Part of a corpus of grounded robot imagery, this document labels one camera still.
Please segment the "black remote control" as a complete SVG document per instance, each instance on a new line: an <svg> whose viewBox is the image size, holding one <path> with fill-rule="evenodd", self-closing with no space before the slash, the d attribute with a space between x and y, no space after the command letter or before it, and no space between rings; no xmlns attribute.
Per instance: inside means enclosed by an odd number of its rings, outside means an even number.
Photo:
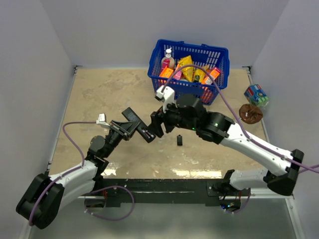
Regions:
<svg viewBox="0 0 319 239"><path fill-rule="evenodd" d="M130 107L127 107L124 111L122 111L122 115L128 121L136 121L138 123L137 132L147 143L155 140L156 136L148 130L147 125Z"/></svg>

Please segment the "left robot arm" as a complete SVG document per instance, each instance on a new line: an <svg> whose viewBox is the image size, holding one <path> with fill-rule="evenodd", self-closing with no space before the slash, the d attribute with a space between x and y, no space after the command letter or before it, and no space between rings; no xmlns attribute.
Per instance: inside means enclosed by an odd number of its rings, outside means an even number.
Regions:
<svg viewBox="0 0 319 239"><path fill-rule="evenodd" d="M95 136L90 141L82 162L66 171L48 176L35 176L18 202L16 212L28 220L30 226L44 229L59 210L84 194L99 195L103 191L101 174L108 166L107 158L122 141L128 141L139 126L138 121L96 121L108 128L106 136Z"/></svg>

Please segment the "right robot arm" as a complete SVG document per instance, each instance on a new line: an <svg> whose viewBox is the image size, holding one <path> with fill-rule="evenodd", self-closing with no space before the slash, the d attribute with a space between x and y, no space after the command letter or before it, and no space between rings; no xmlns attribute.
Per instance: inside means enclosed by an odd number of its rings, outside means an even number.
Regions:
<svg viewBox="0 0 319 239"><path fill-rule="evenodd" d="M199 99L186 94L174 100L174 92L156 93L162 107L151 114L149 130L157 137L170 133L176 127L192 130L201 139L232 148L260 163L257 170L229 170L217 191L232 196L249 188L267 187L271 191L290 196L299 174L304 153L275 147L249 133L231 118L217 112L208 112Z"/></svg>

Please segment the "black battery cover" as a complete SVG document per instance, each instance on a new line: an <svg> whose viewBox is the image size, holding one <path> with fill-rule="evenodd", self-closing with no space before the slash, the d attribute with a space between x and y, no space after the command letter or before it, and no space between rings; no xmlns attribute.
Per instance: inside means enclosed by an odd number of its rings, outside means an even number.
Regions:
<svg viewBox="0 0 319 239"><path fill-rule="evenodd" d="M183 145L182 136L180 134L176 137L176 143L177 143L177 146Z"/></svg>

